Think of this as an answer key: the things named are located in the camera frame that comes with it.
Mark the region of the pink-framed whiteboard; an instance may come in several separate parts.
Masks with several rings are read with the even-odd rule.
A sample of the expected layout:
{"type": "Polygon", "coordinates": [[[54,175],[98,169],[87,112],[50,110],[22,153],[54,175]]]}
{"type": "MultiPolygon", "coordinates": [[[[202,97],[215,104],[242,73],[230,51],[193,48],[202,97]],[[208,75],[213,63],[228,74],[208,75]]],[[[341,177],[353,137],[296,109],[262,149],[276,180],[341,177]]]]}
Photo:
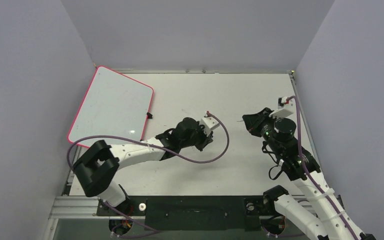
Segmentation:
{"type": "Polygon", "coordinates": [[[91,136],[140,141],[147,125],[154,89],[106,66],[98,66],[67,134],[70,143],[90,147],[91,136]]]}

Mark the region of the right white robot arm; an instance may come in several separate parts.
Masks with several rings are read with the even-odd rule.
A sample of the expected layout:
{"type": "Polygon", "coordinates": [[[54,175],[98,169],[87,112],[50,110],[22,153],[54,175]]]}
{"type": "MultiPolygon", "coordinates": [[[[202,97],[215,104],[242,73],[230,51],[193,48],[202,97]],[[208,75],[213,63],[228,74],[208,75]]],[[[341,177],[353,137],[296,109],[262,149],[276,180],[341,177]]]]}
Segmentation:
{"type": "Polygon", "coordinates": [[[288,117],[275,117],[266,107],[258,113],[242,116],[246,130],[263,138],[262,150],[276,157],[288,179],[303,193],[313,213],[289,192],[277,185],[263,193],[262,207],[269,214],[289,219],[310,240],[373,240],[375,236],[358,227],[327,184],[320,165],[302,147],[301,126],[288,117]]]}

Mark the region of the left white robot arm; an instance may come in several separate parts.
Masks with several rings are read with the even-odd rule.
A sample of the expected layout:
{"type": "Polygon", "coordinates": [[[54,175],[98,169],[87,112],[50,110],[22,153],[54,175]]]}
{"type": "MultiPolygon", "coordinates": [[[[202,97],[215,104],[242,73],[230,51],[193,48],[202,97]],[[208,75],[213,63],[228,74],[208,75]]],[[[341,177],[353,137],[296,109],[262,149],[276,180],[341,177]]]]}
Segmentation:
{"type": "Polygon", "coordinates": [[[201,120],[186,117],[175,128],[138,144],[110,145],[98,140],[75,161],[74,174],[86,197],[99,197],[116,215],[123,215],[129,210],[129,197],[113,180],[117,171],[139,163],[166,160],[189,147],[202,151],[213,141],[213,131],[219,126],[214,117],[201,120]]]}

